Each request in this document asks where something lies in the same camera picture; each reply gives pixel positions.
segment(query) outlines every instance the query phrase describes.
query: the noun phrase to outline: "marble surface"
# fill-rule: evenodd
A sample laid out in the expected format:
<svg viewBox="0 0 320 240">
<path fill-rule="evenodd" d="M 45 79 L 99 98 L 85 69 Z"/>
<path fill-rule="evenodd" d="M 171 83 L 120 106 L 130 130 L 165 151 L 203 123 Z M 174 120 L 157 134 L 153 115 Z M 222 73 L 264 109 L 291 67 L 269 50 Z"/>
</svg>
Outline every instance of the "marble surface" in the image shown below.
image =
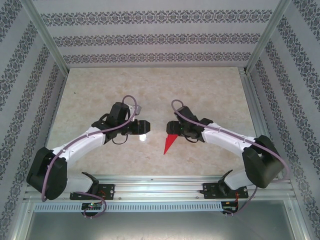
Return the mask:
<svg viewBox="0 0 320 240">
<path fill-rule="evenodd" d="M 146 141 L 130 135 L 123 145 L 109 142 L 79 159 L 72 171 L 201 176 L 222 175 L 243 165 L 241 158 L 219 146 L 193 144 L 183 137 L 178 137 L 164 155 L 167 122 L 176 120 L 171 108 L 173 99 L 182 100 L 199 119 L 208 118 L 237 133 L 255 136 L 236 67 L 72 68 L 47 147 L 60 146 L 84 133 L 128 94 L 142 106 L 137 119 L 151 123 Z M 124 139 L 120 135 L 115 141 Z"/>
</svg>

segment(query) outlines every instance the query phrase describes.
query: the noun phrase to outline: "white led light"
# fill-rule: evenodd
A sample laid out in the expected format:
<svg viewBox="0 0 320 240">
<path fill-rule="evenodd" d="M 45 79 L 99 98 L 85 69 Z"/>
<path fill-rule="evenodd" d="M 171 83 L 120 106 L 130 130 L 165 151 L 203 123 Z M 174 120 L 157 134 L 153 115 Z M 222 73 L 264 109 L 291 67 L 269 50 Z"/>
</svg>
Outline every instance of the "white led light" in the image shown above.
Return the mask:
<svg viewBox="0 0 320 240">
<path fill-rule="evenodd" d="M 139 139 L 141 142 L 144 142 L 147 139 L 147 135 L 146 134 L 139 135 Z"/>
</svg>

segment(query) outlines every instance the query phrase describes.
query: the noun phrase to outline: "enclosure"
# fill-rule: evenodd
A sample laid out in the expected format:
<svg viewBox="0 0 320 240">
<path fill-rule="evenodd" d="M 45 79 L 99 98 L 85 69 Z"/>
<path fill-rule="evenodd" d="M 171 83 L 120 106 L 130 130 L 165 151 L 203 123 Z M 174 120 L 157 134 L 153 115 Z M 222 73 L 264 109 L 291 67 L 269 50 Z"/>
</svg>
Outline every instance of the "enclosure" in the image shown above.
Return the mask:
<svg viewBox="0 0 320 240">
<path fill-rule="evenodd" d="M 0 239 L 320 239 L 320 0 L 0 7 Z M 83 134 L 125 95 L 151 124 L 146 139 L 109 142 L 70 169 L 114 185 L 106 213 L 84 219 L 88 200 L 69 193 L 42 202 L 26 182 L 37 151 Z M 174 99 L 199 119 L 269 137 L 290 179 L 259 188 L 243 213 L 222 215 L 235 199 L 205 199 L 203 184 L 243 160 L 183 137 L 164 154 Z"/>
</svg>

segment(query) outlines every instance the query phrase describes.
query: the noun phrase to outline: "red triangular object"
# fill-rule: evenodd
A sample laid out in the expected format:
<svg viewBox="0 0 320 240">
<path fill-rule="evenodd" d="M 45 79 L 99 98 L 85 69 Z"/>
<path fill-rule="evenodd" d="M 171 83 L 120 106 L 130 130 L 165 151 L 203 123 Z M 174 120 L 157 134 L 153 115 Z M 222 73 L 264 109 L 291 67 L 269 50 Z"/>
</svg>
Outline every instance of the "red triangular object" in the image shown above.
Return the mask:
<svg viewBox="0 0 320 240">
<path fill-rule="evenodd" d="M 171 145 L 174 143 L 174 141 L 177 139 L 178 134 L 168 134 L 168 137 L 165 139 L 165 146 L 164 146 L 164 153 L 166 154 L 168 149 L 171 147 Z"/>
</svg>

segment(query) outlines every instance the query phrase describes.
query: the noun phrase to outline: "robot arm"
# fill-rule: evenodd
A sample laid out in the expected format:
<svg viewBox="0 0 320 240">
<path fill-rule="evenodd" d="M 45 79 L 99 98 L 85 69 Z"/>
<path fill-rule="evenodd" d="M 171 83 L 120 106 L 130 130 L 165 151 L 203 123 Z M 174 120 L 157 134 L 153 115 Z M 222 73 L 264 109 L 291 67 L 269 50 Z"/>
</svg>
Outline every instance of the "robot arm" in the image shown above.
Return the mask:
<svg viewBox="0 0 320 240">
<path fill-rule="evenodd" d="M 207 118 L 198 120 L 187 106 L 182 106 L 177 111 L 187 119 L 218 130 L 195 125 L 176 114 L 178 121 L 170 121 L 167 124 L 166 131 L 168 134 L 176 134 L 203 143 L 216 144 L 242 157 L 244 168 L 228 171 L 219 181 L 219 190 L 224 195 L 227 195 L 230 190 L 237 190 L 249 185 L 266 188 L 284 168 L 282 163 L 270 153 L 237 138 L 238 136 L 241 139 L 249 140 L 249 142 L 257 143 L 278 154 L 268 137 L 264 135 L 258 138 L 244 136 L 227 130 Z"/>
<path fill-rule="evenodd" d="M 138 106 L 135 115 L 139 115 L 140 111 L 141 107 Z M 79 136 L 86 137 L 75 141 L 79 138 L 77 137 L 64 145 L 55 147 L 51 150 L 46 147 L 39 149 L 28 173 L 26 179 L 27 183 L 41 192 L 48 165 L 62 150 L 62 154 L 56 159 L 48 175 L 45 196 L 49 200 L 53 200 L 62 193 L 84 192 L 96 195 L 99 185 L 97 179 L 86 172 L 79 174 L 70 173 L 68 172 L 68 169 L 85 154 L 106 144 L 110 140 L 113 140 L 118 134 L 127 136 L 148 133 L 150 131 L 150 123 L 146 120 L 136 120 L 135 117 L 132 118 L 130 123 L 117 130 L 99 132 L 120 126 L 127 121 L 126 119 L 129 119 L 130 116 L 132 116 L 133 112 L 134 107 L 122 102 L 116 102 L 112 106 L 110 113 L 104 114 L 98 121 L 94 122 L 85 133 Z M 63 150 L 65 146 L 72 142 L 74 143 L 70 147 Z"/>
</svg>

